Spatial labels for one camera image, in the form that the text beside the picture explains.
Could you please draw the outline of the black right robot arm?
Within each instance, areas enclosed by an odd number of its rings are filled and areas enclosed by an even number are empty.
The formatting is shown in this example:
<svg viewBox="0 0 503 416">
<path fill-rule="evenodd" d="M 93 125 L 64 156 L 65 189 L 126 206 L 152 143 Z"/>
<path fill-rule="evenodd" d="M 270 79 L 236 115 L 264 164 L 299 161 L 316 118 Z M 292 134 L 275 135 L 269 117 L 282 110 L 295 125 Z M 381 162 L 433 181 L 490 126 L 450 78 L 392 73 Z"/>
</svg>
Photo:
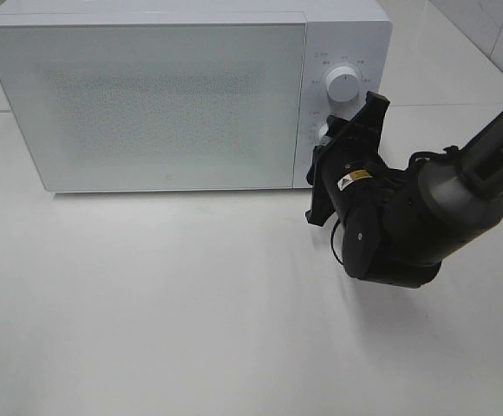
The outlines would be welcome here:
<svg viewBox="0 0 503 416">
<path fill-rule="evenodd" d="M 379 153 L 388 108 L 371 92 L 353 118 L 327 119 L 305 217 L 343 230 L 334 257 L 348 276 L 417 289 L 503 218 L 503 110 L 465 146 L 413 153 L 399 170 Z"/>
</svg>

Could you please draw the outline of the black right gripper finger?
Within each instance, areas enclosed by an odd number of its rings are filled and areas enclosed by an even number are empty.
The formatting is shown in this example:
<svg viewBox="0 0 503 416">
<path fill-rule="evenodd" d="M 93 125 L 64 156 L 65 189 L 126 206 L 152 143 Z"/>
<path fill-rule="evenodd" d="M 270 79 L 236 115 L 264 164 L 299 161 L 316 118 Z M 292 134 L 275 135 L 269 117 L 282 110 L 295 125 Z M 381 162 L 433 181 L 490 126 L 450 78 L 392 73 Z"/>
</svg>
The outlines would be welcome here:
<svg viewBox="0 0 503 416">
<path fill-rule="evenodd" d="M 355 126 L 354 120 L 343 119 L 330 115 L 327 120 L 327 132 L 320 139 L 322 147 L 346 147 L 352 146 L 355 142 Z"/>
<path fill-rule="evenodd" d="M 385 115 L 389 108 L 389 99 L 373 91 L 368 91 L 364 106 L 355 117 L 355 122 L 366 128 L 377 139 L 382 136 Z"/>
</svg>

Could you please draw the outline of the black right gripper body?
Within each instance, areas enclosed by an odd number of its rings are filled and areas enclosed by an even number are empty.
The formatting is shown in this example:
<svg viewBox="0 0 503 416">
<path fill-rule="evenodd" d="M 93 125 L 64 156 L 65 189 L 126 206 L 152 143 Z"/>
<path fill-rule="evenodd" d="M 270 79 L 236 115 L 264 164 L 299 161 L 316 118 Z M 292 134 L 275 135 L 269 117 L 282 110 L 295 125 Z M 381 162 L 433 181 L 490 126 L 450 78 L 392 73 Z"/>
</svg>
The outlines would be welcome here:
<svg viewBox="0 0 503 416">
<path fill-rule="evenodd" d="M 382 163 L 378 139 L 364 127 L 355 126 L 356 142 L 346 147 L 314 148 L 307 181 L 312 186 L 310 209 L 305 213 L 309 224 L 323 226 L 332 214 L 345 221 L 350 213 L 358 182 L 351 173 L 362 170 L 369 162 Z"/>
</svg>

